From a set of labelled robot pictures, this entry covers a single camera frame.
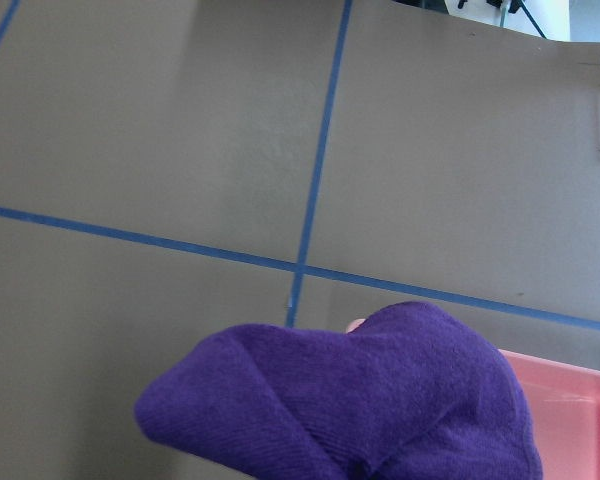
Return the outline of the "purple cloth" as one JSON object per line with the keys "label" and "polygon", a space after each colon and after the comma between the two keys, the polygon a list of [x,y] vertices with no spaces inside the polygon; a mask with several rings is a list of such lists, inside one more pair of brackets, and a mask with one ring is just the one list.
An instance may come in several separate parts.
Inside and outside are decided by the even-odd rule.
{"label": "purple cloth", "polygon": [[258,479],[539,479],[504,356],[439,307],[348,333],[246,324],[201,341],[135,404],[152,441]]}

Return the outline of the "pink plastic bin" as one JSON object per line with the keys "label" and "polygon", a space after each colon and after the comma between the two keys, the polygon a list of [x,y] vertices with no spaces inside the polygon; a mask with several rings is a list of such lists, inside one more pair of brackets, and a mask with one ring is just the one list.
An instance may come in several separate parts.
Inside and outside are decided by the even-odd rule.
{"label": "pink plastic bin", "polygon": [[545,479],[600,479],[600,371],[503,350],[534,423]]}

